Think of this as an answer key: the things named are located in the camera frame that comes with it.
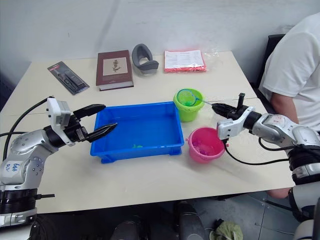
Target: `white t-shirt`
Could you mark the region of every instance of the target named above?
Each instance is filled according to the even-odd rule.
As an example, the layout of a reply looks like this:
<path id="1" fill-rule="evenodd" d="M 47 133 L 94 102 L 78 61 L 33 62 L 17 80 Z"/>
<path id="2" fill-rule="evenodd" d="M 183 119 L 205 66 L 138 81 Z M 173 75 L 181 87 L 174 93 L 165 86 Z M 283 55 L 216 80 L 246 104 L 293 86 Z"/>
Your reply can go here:
<path id="1" fill-rule="evenodd" d="M 320 131 L 320 12 L 306 17 L 277 44 L 259 90 L 292 97 L 299 124 Z"/>

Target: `black chair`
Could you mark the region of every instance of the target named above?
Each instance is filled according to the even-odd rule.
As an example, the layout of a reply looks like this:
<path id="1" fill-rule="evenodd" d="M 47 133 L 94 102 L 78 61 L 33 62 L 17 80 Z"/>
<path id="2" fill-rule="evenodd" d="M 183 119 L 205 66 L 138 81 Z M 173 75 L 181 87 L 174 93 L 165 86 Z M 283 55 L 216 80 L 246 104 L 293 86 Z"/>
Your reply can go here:
<path id="1" fill-rule="evenodd" d="M 251 82 L 250 85 L 255 92 L 256 96 L 260 99 L 263 106 L 265 107 L 266 111 L 270 114 L 276 114 L 277 112 L 272 107 L 271 103 L 266 99 L 266 97 L 260 92 L 259 85 L 261 83 L 262 76 L 265 72 L 266 62 L 270 54 L 274 51 L 275 47 L 279 43 L 279 41 L 284 37 L 284 34 L 275 34 L 275 35 L 269 35 L 268 36 L 268 43 L 266 45 L 261 70 L 259 73 L 259 76 L 256 80 L 256 82 Z"/>

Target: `blue plastic tray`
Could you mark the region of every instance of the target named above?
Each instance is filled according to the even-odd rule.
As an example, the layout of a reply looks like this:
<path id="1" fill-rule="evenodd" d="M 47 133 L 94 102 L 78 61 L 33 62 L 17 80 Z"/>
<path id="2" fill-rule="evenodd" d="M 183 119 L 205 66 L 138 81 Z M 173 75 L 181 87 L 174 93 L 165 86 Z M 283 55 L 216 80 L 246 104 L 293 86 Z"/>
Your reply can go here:
<path id="1" fill-rule="evenodd" d="M 94 128 L 118 123 L 107 136 L 91 145 L 91 156 L 101 163 L 154 155 L 179 155 L 184 137 L 178 110 L 173 101 L 106 107 Z"/>

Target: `green bag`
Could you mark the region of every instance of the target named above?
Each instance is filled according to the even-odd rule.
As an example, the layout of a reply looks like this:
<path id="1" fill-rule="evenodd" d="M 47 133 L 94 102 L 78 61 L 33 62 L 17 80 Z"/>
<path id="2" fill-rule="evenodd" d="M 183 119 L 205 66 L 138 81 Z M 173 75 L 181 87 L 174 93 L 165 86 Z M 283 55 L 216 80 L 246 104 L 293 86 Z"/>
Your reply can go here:
<path id="1" fill-rule="evenodd" d="M 231 221 L 224 221 L 216 231 L 210 232 L 209 238 L 210 240 L 243 240 L 244 235 L 239 225 Z"/>

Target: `black cable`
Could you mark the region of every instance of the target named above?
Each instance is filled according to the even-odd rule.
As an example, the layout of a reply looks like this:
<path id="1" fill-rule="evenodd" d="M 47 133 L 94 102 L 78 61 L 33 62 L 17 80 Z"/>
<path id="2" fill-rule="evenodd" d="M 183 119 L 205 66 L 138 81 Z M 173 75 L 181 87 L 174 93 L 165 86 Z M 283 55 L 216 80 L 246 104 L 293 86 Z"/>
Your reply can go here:
<path id="1" fill-rule="evenodd" d="M 303 236 L 303 237 L 298 238 L 297 240 L 306 240 L 306 239 L 312 240 L 312 236 Z"/>
<path id="2" fill-rule="evenodd" d="M 260 162 L 260 163 L 250 163 L 250 162 L 241 161 L 241 160 L 235 158 L 235 157 L 228 151 L 227 145 L 226 145 L 225 143 L 224 143 L 224 149 L 225 149 L 225 151 L 230 155 L 231 158 L 233 158 L 234 160 L 236 160 L 237 162 L 239 162 L 239 163 L 241 163 L 241 164 L 246 164 L 246 165 L 259 166 L 259 165 L 267 165 L 267 164 L 274 164 L 274 163 L 289 161 L 289 159 L 278 159 L 278 160 L 266 161 L 266 162 Z"/>
<path id="3" fill-rule="evenodd" d="M 297 146 L 285 146 L 285 147 L 279 147 L 279 148 L 269 148 L 263 145 L 263 143 L 261 142 L 261 137 L 259 137 L 258 142 L 263 149 L 268 151 L 282 151 L 282 150 L 294 149 L 295 147 L 297 147 Z"/>
<path id="4" fill-rule="evenodd" d="M 316 155 L 316 156 L 320 157 L 319 153 L 312 151 L 311 149 L 308 149 L 308 148 L 304 147 L 303 145 L 296 145 L 296 146 L 293 145 L 293 146 L 286 146 L 286 147 L 280 147 L 280 148 L 269 148 L 269 147 L 266 147 L 265 145 L 263 145 L 263 143 L 261 142 L 261 137 L 259 137 L 258 142 L 262 148 L 264 148 L 265 150 L 268 150 L 268 151 L 282 151 L 282 150 L 289 150 L 289 149 L 294 149 L 294 148 L 301 148 L 312 155 Z"/>
<path id="5" fill-rule="evenodd" d="M 43 99 L 42 101 L 38 102 L 37 104 L 33 105 L 30 107 L 27 111 L 25 111 L 18 119 L 15 121 L 13 126 L 11 127 L 9 132 L 14 132 L 17 125 L 20 123 L 20 121 L 28 114 L 30 113 L 33 109 L 39 107 L 40 105 L 44 104 L 47 101 L 47 98 Z M 6 137 L 6 141 L 4 144 L 4 149 L 3 149 L 3 158 L 2 161 L 4 161 L 7 158 L 7 152 L 8 152 L 8 147 L 9 147 L 9 141 L 11 138 L 11 134 Z"/>
<path id="6" fill-rule="evenodd" d="M 26 133 L 26 131 L 11 131 L 11 132 L 1 133 L 0 137 L 12 135 L 12 134 L 25 134 L 25 133 Z"/>
<path id="7" fill-rule="evenodd" d="M 267 201 L 265 201 L 265 203 L 266 203 L 266 204 L 273 205 L 273 206 L 276 206 L 276 207 L 281 208 L 281 209 L 288 210 L 288 211 L 290 211 L 290 212 L 292 212 L 292 211 L 293 211 L 291 207 L 284 206 L 284 205 L 278 204 L 278 203 L 273 202 L 273 201 L 269 201 L 269 200 L 267 200 Z"/>

